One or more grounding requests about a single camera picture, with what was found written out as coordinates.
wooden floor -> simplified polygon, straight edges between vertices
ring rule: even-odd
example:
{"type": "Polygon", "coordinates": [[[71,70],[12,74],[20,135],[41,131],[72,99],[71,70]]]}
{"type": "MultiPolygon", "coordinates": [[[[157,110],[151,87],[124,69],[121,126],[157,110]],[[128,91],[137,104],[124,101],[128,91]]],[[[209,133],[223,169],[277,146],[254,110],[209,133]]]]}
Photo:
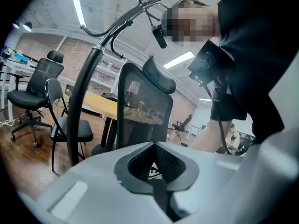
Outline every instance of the wooden floor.
{"type": "MultiPolygon", "coordinates": [[[[14,117],[19,117],[24,113],[24,110],[14,106],[13,112],[14,117]]],[[[60,116],[61,112],[62,108],[54,105],[55,115],[60,116]]],[[[49,110],[44,108],[42,113],[45,116],[42,122],[52,125],[54,121],[49,110]]],[[[7,109],[0,111],[0,120],[7,119],[7,109]]],[[[89,157],[92,149],[100,143],[105,122],[102,118],[84,112],[81,113],[81,119],[88,120],[93,130],[93,141],[86,143],[86,146],[83,145],[85,157],[89,157]]],[[[19,123],[16,121],[13,126],[0,127],[1,156],[15,188],[34,199],[49,183],[70,169],[67,145],[60,142],[56,144],[55,174],[51,171],[52,141],[50,140],[50,129],[37,128],[36,137],[40,147],[36,148],[33,146],[34,139],[29,127],[17,132],[15,134],[16,141],[11,141],[11,130],[18,125],[19,123]]],[[[180,140],[176,137],[173,143],[180,145],[181,142],[186,142],[186,140],[184,138],[180,140]]]]}

fluorescent light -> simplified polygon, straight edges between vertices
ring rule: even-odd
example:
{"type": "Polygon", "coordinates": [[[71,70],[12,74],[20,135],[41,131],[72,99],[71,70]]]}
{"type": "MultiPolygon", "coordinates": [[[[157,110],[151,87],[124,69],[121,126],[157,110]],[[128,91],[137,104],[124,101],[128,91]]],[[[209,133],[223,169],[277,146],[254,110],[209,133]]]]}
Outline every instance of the fluorescent light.
{"type": "Polygon", "coordinates": [[[80,5],[80,0],[73,0],[73,1],[74,1],[76,13],[77,13],[80,25],[84,25],[85,26],[85,21],[84,21],[84,17],[83,17],[81,5],[80,5]]]}
{"type": "Polygon", "coordinates": [[[201,101],[212,101],[211,99],[199,99],[201,101]]]}
{"type": "Polygon", "coordinates": [[[13,27],[19,29],[19,26],[15,23],[13,23],[13,27]]]}
{"type": "Polygon", "coordinates": [[[174,66],[174,65],[177,65],[177,64],[179,64],[179,63],[181,63],[181,62],[184,62],[184,61],[186,61],[186,60],[189,60],[190,58],[193,58],[193,57],[194,57],[193,53],[189,51],[189,52],[187,52],[187,53],[185,53],[185,54],[179,56],[178,58],[175,58],[175,59],[172,60],[171,62],[168,62],[166,65],[164,65],[164,67],[165,67],[166,69],[168,69],[168,68],[170,68],[170,67],[172,67],[172,66],[174,66]]]}
{"type": "Polygon", "coordinates": [[[31,32],[31,29],[32,29],[32,23],[31,22],[26,22],[25,24],[23,24],[23,28],[26,30],[26,31],[29,31],[31,32]]]}

wall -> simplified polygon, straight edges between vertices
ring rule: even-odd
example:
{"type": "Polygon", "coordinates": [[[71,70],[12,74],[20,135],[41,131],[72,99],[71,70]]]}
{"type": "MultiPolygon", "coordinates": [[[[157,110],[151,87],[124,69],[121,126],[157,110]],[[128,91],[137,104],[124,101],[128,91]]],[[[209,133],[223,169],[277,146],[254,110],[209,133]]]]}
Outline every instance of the wall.
{"type": "MultiPolygon", "coordinates": [[[[25,33],[21,36],[17,48],[38,60],[41,57],[46,57],[50,50],[55,50],[62,38],[60,35],[25,33]]],[[[75,81],[92,46],[94,46],[93,43],[67,37],[59,48],[59,51],[64,53],[64,70],[62,76],[75,81]]],[[[109,50],[105,52],[116,56],[109,50]]],[[[99,80],[105,83],[109,83],[109,79],[112,79],[109,76],[97,72],[94,73],[94,76],[101,76],[99,80]]],[[[88,90],[100,95],[104,92],[110,92],[109,88],[93,82],[90,82],[88,90]]],[[[184,122],[189,114],[194,113],[196,105],[179,91],[175,91],[171,96],[173,98],[171,122],[176,123],[176,120],[184,122]]]]}
{"type": "Polygon", "coordinates": [[[4,45],[12,49],[15,49],[22,34],[23,34],[22,29],[16,29],[13,27],[5,40],[4,45]]]}
{"type": "MultiPolygon", "coordinates": [[[[202,106],[199,112],[194,116],[192,123],[197,127],[201,127],[202,125],[206,125],[210,120],[211,115],[211,107],[202,106]]],[[[233,123],[237,129],[237,131],[253,135],[251,126],[252,126],[252,118],[247,114],[246,120],[237,120],[234,119],[233,123]]]]}
{"type": "Polygon", "coordinates": [[[60,35],[44,33],[24,33],[16,45],[24,54],[39,60],[47,57],[51,50],[55,50],[62,40],[60,35]]]}
{"type": "Polygon", "coordinates": [[[179,91],[175,91],[171,96],[173,99],[171,123],[176,124],[176,120],[184,122],[189,114],[194,113],[196,105],[179,91]]]}

ceiling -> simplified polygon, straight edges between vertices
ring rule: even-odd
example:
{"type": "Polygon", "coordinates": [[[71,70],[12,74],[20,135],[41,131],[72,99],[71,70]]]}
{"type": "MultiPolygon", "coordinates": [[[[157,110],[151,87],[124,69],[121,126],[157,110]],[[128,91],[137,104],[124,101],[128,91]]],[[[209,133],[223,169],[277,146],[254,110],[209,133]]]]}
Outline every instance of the ceiling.
{"type": "MultiPolygon", "coordinates": [[[[163,4],[171,7],[176,1],[178,0],[166,0],[163,4]]],[[[216,4],[219,0],[201,1],[216,4]]],[[[93,32],[103,32],[114,20],[136,5],[136,0],[80,0],[80,2],[86,27],[93,32]]],[[[163,7],[155,6],[150,11],[156,17],[161,17],[164,10],[163,7]]],[[[79,29],[80,24],[72,0],[32,0],[20,17],[20,22],[26,21],[32,22],[34,32],[60,34],[62,31],[71,31],[82,40],[94,43],[98,41],[79,29]]],[[[129,60],[142,65],[149,55],[154,54],[161,67],[187,51],[192,51],[196,55],[200,47],[201,44],[195,48],[181,48],[168,43],[166,49],[160,49],[145,14],[137,17],[133,26],[125,29],[115,43],[115,50],[123,53],[129,60]]],[[[187,63],[181,63],[165,72],[175,78],[179,90],[194,103],[197,103],[199,98],[208,98],[206,92],[198,87],[197,82],[188,77],[186,65],[187,63]]]]}

chair headrest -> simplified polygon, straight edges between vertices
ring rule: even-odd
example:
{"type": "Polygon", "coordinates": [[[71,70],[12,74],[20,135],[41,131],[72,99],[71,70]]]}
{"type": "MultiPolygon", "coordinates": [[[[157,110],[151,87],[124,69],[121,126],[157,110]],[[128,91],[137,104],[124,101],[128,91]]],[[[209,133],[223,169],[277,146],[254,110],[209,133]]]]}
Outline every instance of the chair headrest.
{"type": "Polygon", "coordinates": [[[62,63],[64,60],[64,54],[59,51],[52,50],[47,54],[47,58],[54,62],[62,63]]]}
{"type": "Polygon", "coordinates": [[[175,81],[161,72],[154,60],[154,55],[151,55],[149,57],[149,59],[144,64],[142,71],[153,84],[155,84],[164,92],[172,94],[176,91],[177,85],[175,81]]]}

